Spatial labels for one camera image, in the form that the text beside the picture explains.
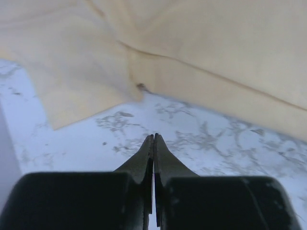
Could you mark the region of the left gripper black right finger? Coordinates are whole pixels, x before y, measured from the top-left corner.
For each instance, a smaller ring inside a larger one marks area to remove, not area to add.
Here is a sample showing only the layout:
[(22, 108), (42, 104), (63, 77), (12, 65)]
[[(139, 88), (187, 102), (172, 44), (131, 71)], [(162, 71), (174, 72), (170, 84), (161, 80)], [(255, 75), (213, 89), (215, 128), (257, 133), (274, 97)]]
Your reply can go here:
[(268, 176), (199, 176), (156, 134), (156, 223), (162, 230), (299, 230), (283, 186)]

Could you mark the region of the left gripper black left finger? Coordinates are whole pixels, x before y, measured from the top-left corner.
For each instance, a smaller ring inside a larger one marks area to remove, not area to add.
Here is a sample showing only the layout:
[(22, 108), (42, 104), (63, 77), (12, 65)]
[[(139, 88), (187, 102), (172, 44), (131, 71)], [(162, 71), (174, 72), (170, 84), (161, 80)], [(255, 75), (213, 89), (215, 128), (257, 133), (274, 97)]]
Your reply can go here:
[(36, 172), (13, 187), (3, 230), (146, 230), (152, 213), (153, 136), (112, 172)]

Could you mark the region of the cream yellow t-shirt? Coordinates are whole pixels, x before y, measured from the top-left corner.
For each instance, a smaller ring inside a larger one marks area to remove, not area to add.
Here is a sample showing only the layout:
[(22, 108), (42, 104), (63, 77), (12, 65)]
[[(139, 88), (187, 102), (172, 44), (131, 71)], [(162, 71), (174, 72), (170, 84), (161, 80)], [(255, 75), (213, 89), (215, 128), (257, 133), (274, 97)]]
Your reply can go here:
[(145, 88), (307, 138), (304, 0), (3, 0), (0, 56), (55, 129)]

